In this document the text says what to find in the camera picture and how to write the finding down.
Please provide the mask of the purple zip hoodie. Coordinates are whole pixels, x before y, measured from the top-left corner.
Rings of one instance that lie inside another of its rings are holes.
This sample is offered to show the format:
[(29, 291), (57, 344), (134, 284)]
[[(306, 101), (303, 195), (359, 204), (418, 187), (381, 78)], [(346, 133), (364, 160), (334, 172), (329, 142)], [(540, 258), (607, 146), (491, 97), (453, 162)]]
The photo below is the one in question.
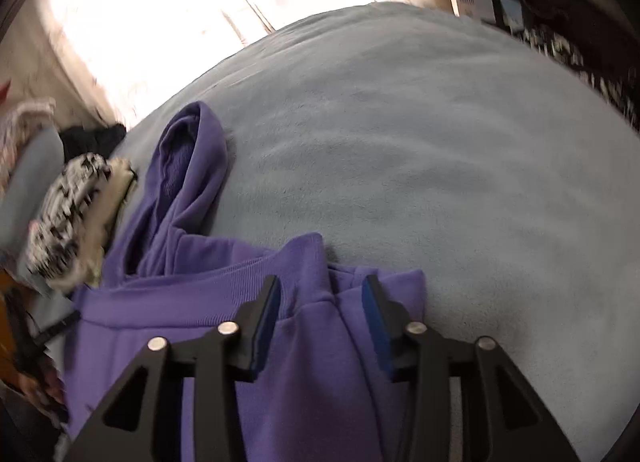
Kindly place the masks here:
[(65, 346), (71, 461), (388, 461), (407, 388), (378, 367), (370, 291), (420, 315), (425, 279), (334, 265), (308, 233), (206, 237), (224, 130), (201, 102), (165, 127), (142, 200), (78, 289)]

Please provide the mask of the black white clothes pile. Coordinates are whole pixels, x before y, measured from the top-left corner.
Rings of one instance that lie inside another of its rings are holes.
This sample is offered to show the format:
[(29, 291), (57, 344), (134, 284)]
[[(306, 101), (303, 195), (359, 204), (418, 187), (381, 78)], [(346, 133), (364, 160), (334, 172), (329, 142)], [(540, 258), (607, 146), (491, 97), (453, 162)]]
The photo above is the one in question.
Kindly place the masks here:
[(570, 70), (584, 84), (617, 110), (634, 130), (639, 131), (639, 69), (623, 66), (615, 70), (597, 58), (585, 58), (576, 44), (547, 27), (524, 28), (512, 34), (529, 48), (548, 56)]

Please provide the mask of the cream folded garment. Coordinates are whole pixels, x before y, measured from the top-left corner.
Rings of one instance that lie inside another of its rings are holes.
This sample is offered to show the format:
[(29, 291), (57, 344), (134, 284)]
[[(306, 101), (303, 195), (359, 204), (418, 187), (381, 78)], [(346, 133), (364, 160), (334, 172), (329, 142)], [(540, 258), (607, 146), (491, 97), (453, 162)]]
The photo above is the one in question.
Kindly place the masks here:
[(110, 159), (111, 176), (102, 183), (79, 231), (78, 253), (70, 269), (48, 281), (48, 286), (61, 293), (72, 292), (81, 284), (97, 287), (107, 244), (110, 243), (117, 216), (137, 175), (128, 159)]

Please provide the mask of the black white patterned folded garment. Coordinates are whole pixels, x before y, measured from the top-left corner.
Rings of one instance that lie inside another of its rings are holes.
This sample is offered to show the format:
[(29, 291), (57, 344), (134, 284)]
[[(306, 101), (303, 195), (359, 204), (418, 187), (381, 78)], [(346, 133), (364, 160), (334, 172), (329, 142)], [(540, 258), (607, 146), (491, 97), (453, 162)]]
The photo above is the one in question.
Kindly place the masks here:
[(70, 270), (87, 211), (111, 172), (107, 160), (94, 153), (79, 155), (64, 165), (29, 230), (26, 265), (30, 273), (53, 279)]

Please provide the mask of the black fuzzy garment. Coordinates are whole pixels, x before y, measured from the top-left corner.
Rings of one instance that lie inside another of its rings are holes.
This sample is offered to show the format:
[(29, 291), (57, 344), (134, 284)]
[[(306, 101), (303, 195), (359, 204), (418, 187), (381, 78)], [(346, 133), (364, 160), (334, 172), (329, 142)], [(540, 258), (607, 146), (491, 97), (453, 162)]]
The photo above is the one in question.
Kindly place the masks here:
[(71, 159), (87, 153), (98, 154), (108, 159), (126, 134), (126, 127), (116, 124), (91, 130), (73, 126), (61, 131), (58, 136), (63, 143), (64, 162), (68, 163)]

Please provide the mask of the blue-grey bed blanket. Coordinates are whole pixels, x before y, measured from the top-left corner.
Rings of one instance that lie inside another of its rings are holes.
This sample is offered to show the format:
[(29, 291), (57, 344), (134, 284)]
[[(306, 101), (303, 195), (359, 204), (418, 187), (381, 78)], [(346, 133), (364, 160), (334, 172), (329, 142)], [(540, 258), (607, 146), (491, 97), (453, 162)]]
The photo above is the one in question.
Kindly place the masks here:
[(442, 336), (490, 336), (575, 461), (639, 456), (639, 137), (550, 58), (402, 3), (317, 14), (216, 65), (134, 127), (140, 178), (189, 104), (218, 118), (224, 185), (201, 231), (425, 279)]

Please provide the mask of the pink white folded blanket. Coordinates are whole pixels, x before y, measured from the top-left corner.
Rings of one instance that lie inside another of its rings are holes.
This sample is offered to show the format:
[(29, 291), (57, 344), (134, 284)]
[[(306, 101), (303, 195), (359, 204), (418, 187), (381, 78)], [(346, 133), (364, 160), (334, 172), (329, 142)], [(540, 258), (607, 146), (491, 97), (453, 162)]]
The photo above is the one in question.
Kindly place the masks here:
[(6, 193), (24, 148), (41, 130), (55, 126), (55, 99), (27, 99), (1, 118), (1, 195)]

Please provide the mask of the white cardboard box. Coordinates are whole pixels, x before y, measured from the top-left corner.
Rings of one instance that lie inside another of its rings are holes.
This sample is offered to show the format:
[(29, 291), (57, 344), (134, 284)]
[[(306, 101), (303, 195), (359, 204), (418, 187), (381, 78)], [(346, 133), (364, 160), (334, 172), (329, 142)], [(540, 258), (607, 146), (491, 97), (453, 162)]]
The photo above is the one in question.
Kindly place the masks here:
[(492, 0), (454, 0), (457, 16), (475, 21), (495, 24), (495, 10)]

